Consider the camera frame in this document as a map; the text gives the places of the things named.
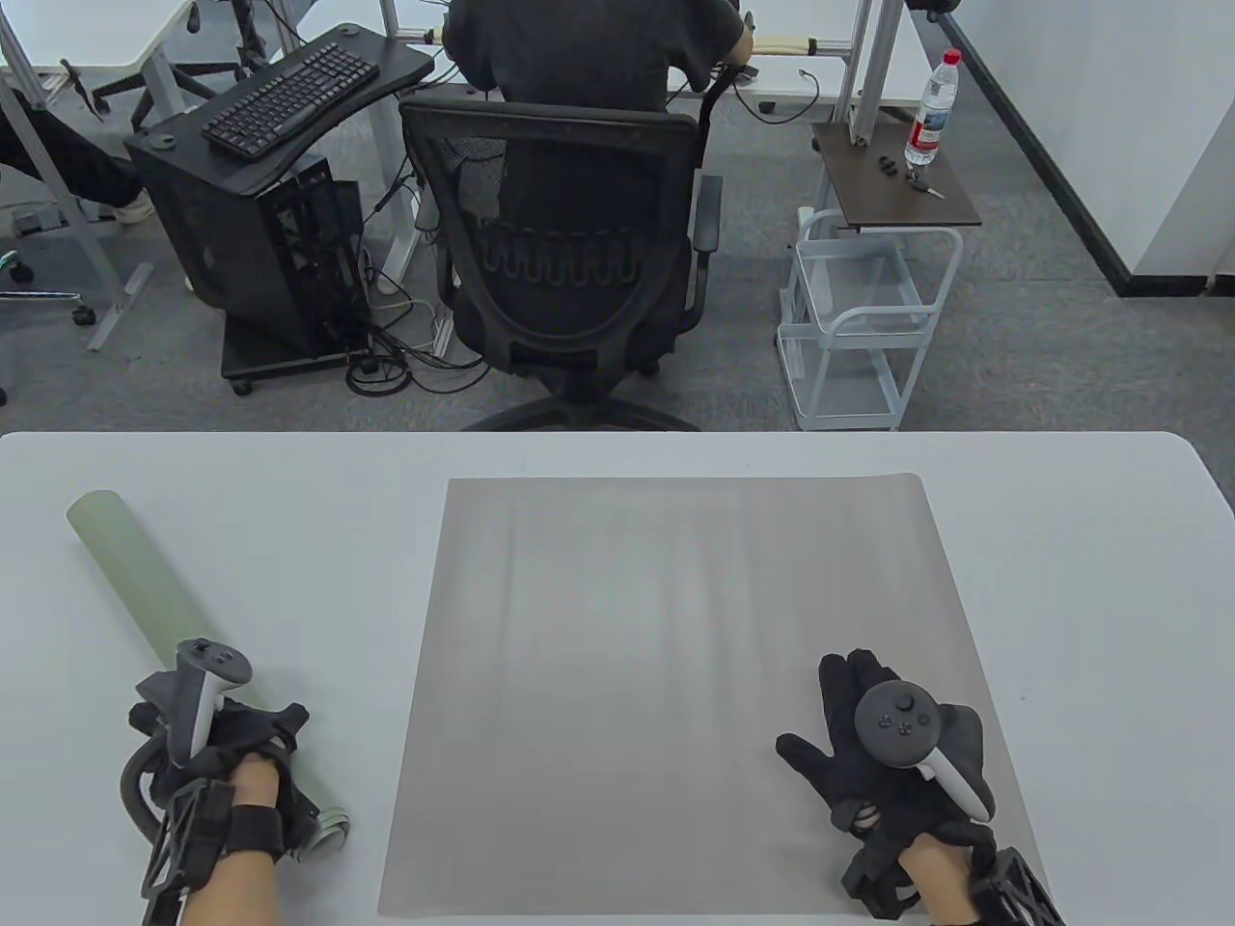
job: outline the shoe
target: shoe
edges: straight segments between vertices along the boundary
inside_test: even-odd
[[[142,190],[127,206],[116,206],[111,211],[121,225],[137,225],[154,215],[154,204],[151,202],[151,195]]]

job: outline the green cylinder tube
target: green cylinder tube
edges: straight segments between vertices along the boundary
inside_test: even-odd
[[[116,595],[164,669],[175,667],[175,647],[183,640],[220,638],[205,611],[180,582],[154,541],[133,517],[125,500],[110,489],[83,495],[69,506],[69,525],[90,551]],[[245,703],[270,710],[256,683],[245,686]],[[296,785],[316,804],[317,832],[296,853],[298,861],[322,858],[342,848],[351,831],[347,814],[312,770],[294,758]]]

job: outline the black keyboard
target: black keyboard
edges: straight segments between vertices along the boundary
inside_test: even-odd
[[[257,161],[377,75],[377,64],[331,42],[287,67],[275,65],[261,86],[212,116],[201,133],[232,154]]]

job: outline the chair caster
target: chair caster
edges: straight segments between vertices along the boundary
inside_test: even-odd
[[[28,286],[35,282],[35,272],[30,269],[28,264],[23,264],[21,261],[15,263],[9,268],[9,279],[22,286]]]

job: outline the black desk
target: black desk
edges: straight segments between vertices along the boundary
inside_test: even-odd
[[[379,68],[377,80],[336,102],[305,126],[299,135],[274,148],[261,161],[241,161],[205,140],[201,126],[206,120],[268,80],[268,75],[278,74],[288,67],[288,62],[308,57],[314,49],[330,42],[337,42],[341,48],[377,64]],[[219,94],[193,112],[183,112],[146,128],[128,138],[125,144],[128,148],[140,148],[144,156],[164,162],[174,172],[190,174],[236,196],[252,196],[283,177],[296,158],[345,119],[383,96],[414,86],[432,69],[432,58],[424,52],[408,48],[401,42],[361,26],[343,23],[319,36],[270,69],[258,72],[226,93]],[[163,151],[158,148],[158,140],[167,137],[174,138],[175,144]]]

